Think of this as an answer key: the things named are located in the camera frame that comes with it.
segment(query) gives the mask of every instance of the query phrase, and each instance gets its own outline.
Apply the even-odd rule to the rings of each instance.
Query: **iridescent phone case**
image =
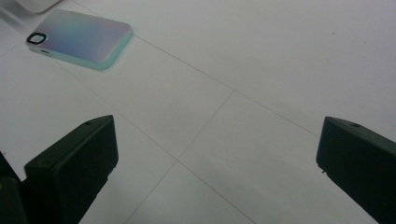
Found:
[[[124,22],[54,10],[26,39],[30,50],[97,70],[111,66],[133,35]]]

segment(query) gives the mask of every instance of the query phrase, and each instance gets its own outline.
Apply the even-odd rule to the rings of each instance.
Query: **floor tile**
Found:
[[[232,92],[136,37],[104,72],[62,66],[176,158]]]
[[[333,116],[396,140],[394,1],[76,2],[311,133]]]
[[[127,223],[252,222],[177,163]]]
[[[79,124],[114,115],[120,160],[81,223],[124,223],[175,159],[51,58],[21,46],[0,67],[0,149],[21,179],[26,162]]]
[[[180,162],[256,223],[374,223],[315,162],[318,139],[234,93]]]

